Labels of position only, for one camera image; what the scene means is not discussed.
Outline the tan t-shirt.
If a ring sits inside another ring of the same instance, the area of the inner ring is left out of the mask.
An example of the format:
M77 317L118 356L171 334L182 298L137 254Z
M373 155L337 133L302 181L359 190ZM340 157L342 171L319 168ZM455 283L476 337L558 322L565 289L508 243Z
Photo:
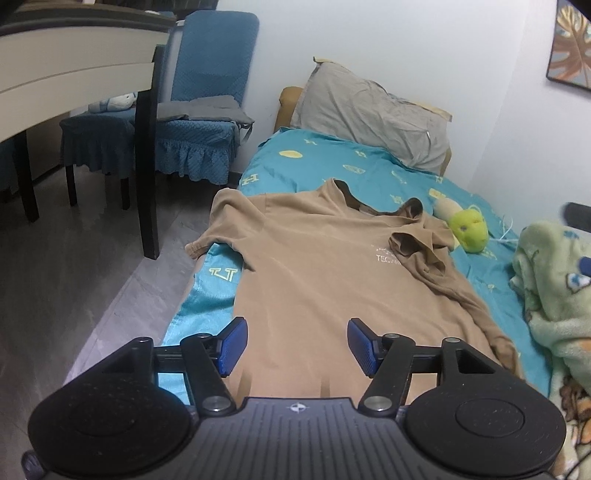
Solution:
M379 212L335 179L294 194L219 191L186 252L199 258L219 244L242 256L233 313L249 343L231 394L360 399L368 379L346 341L352 318L420 345L456 337L521 374L514 343L455 267L454 243L420 200Z

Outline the green yellow plush toy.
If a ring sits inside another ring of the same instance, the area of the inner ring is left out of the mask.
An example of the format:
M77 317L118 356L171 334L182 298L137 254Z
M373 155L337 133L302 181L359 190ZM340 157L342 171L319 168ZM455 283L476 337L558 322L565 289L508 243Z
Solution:
M434 204L433 214L448 225L465 252L480 254L487 247L488 225L478 207L464 209L450 198L440 198Z

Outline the light green fleece blanket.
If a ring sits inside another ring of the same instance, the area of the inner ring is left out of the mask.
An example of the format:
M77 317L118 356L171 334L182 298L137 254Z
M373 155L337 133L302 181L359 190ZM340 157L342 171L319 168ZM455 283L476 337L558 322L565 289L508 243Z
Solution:
M520 234L510 280L533 339L551 361L549 399L566 423L553 467L560 479L590 477L590 276L579 268L589 255L590 242L574 230L532 223Z

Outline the teal patterned bed sheet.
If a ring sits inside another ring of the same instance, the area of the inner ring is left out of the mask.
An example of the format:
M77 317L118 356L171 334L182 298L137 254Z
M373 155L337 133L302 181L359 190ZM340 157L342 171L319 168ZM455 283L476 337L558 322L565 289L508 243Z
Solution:
M346 344L349 319L423 345L458 337L526 379L550 387L550 365L510 288L513 250L451 250L437 199L480 197L388 152L310 130L259 147L239 185L214 196L207 229L185 250L198 267L163 341L176 345L245 318L249 344L232 394L359 399L369 383Z

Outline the grey cloth on chair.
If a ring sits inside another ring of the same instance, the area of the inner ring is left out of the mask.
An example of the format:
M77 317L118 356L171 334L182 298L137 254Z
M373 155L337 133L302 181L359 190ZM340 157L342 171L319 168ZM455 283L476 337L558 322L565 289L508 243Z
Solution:
M188 101L161 102L157 106L156 119L231 122L239 130L245 130L240 140L249 140L254 120L245 114L231 95L195 98Z

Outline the grey pillow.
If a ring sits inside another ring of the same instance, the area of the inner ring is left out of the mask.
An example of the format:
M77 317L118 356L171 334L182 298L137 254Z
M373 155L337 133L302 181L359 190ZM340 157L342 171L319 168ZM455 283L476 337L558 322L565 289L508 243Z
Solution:
M413 102L338 63L317 60L290 126L387 150L404 165L443 174L451 160L452 115Z

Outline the small white blue plush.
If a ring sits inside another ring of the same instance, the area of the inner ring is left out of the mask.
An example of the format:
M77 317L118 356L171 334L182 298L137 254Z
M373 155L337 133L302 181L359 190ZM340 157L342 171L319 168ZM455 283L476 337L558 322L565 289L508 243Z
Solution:
M137 93L131 92L124 95L110 97L104 100L93 102L88 105L90 113L120 112L132 108L137 99Z

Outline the blue covered chair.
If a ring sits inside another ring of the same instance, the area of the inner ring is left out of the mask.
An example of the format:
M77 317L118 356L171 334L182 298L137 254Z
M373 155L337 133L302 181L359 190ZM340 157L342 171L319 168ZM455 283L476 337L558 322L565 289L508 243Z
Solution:
M222 186L238 147L252 133L242 109L259 17L250 12L197 10L165 48L156 112L155 168ZM127 208L135 168L135 92L100 100L61 121L61 157L70 205L77 204L74 169L114 175Z

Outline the white desk with black legs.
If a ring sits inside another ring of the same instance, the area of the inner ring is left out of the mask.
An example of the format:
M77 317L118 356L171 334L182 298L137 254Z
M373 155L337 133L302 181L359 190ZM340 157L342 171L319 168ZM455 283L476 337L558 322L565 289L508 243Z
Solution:
M15 143L18 192L39 217L26 132L95 101L135 92L136 203L143 254L160 253L155 202L155 121L172 16L68 1L1 4L1 138Z

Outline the framed leaf wall picture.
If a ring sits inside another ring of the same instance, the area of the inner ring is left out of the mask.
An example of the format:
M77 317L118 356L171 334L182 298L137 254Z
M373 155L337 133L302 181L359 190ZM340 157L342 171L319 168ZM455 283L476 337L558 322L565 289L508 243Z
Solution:
M571 1L557 1L546 78L590 90L590 21Z

